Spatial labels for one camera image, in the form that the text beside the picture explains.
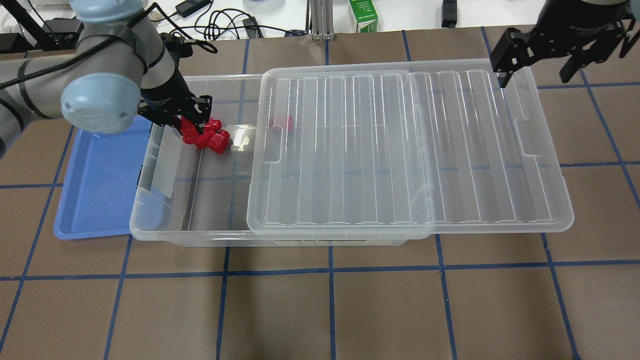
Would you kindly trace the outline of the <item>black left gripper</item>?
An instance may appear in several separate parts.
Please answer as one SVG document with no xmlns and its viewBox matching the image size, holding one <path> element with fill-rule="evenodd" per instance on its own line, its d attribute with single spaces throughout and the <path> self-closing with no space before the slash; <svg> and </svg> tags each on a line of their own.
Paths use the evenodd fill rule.
<svg viewBox="0 0 640 360">
<path fill-rule="evenodd" d="M 188 87 L 171 85 L 142 88 L 141 96 L 138 114 L 154 125 L 170 126 L 180 133 L 205 133 L 213 105 L 211 95 L 196 96 Z"/>
</svg>

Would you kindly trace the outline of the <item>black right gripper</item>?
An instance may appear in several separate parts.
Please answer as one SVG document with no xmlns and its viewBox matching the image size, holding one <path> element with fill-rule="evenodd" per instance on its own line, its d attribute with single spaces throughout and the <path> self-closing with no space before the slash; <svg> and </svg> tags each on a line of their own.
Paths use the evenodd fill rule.
<svg viewBox="0 0 640 360">
<path fill-rule="evenodd" d="M 547 0 L 532 32 L 507 28 L 489 55 L 499 87 L 538 57 L 569 59 L 558 72 L 567 84 L 591 63 L 605 62 L 637 21 L 635 0 Z"/>
</svg>

